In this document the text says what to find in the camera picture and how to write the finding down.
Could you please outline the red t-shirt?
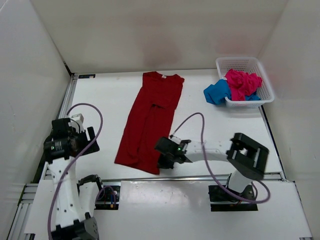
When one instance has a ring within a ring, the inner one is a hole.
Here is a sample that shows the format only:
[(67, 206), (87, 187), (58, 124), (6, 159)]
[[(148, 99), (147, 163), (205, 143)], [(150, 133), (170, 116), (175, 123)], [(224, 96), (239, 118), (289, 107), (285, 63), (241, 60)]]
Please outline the red t-shirt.
[(182, 94), (184, 78), (164, 76), (156, 71), (142, 75), (142, 86), (132, 105), (115, 164), (158, 175), (160, 153), (154, 149), (161, 137), (168, 137)]

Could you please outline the pink t-shirt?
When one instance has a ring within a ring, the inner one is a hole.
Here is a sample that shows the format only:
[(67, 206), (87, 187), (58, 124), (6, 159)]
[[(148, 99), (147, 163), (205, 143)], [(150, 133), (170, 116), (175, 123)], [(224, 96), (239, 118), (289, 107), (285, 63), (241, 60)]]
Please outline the pink t-shirt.
[(232, 101), (260, 101), (257, 89), (262, 87), (263, 79), (256, 73), (230, 69), (225, 75), (230, 88)]

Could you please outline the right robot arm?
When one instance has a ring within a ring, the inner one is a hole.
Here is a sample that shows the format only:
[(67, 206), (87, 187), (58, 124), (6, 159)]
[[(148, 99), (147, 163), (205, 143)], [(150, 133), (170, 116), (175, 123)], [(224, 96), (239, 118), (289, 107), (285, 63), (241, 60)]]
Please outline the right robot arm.
[(154, 149), (160, 153), (157, 167), (172, 169), (175, 163), (199, 161), (228, 162), (234, 168), (228, 178), (224, 193), (230, 200), (238, 199), (253, 181), (261, 181), (265, 175), (269, 149), (243, 133), (235, 133), (230, 148), (221, 143), (218, 146), (206, 142), (180, 139), (174, 135), (161, 137)]

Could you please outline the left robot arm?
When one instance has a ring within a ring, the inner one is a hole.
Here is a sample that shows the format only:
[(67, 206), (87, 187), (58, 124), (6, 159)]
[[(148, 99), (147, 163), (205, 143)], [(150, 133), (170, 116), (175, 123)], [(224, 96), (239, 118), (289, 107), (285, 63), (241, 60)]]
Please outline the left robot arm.
[(100, 150), (94, 141), (93, 127), (84, 128), (83, 122), (81, 114), (53, 120), (50, 135), (43, 144), (55, 191), (47, 221), (51, 240), (99, 239), (94, 209), (105, 188), (96, 174), (76, 177), (76, 156)]

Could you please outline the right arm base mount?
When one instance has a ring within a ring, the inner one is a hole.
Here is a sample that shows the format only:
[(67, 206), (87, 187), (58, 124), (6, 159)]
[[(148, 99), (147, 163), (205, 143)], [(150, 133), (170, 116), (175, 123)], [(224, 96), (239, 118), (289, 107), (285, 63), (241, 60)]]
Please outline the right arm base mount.
[(211, 212), (256, 212), (257, 204), (240, 201), (227, 194), (218, 185), (208, 186)]

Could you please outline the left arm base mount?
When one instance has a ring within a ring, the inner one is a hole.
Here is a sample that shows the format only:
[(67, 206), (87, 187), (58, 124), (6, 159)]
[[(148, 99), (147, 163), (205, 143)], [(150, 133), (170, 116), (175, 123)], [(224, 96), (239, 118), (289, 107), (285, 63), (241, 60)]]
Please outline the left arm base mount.
[(105, 186), (102, 192), (98, 193), (94, 209), (107, 211), (118, 210), (120, 205), (120, 195), (120, 185)]

